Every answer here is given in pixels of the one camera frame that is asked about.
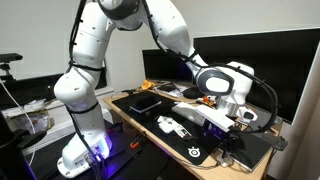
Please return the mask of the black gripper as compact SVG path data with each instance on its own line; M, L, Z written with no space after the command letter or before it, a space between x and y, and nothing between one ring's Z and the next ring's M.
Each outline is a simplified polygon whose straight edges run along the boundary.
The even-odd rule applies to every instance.
M230 153L237 152L245 147L240 131L230 130L229 132L222 132L219 139L221 140L220 149L222 150L223 157L227 157Z

